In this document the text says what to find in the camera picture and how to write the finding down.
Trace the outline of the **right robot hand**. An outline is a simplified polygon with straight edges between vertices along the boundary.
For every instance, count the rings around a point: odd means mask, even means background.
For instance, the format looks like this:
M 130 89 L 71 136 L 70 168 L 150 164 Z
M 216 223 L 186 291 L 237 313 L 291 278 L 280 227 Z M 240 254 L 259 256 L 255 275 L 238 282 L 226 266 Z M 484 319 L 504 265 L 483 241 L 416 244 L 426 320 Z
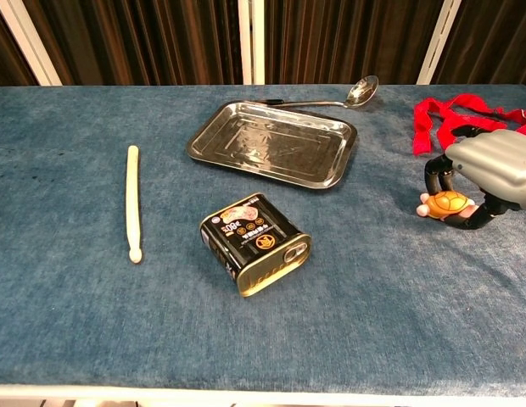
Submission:
M 526 210 L 526 135 L 500 129 L 486 131 L 464 125 L 451 144 L 424 168 L 427 191 L 420 196 L 417 214 L 442 220 L 464 230 L 487 225 L 508 210 Z M 473 182 L 484 194 L 477 206 L 453 188 L 457 173 Z

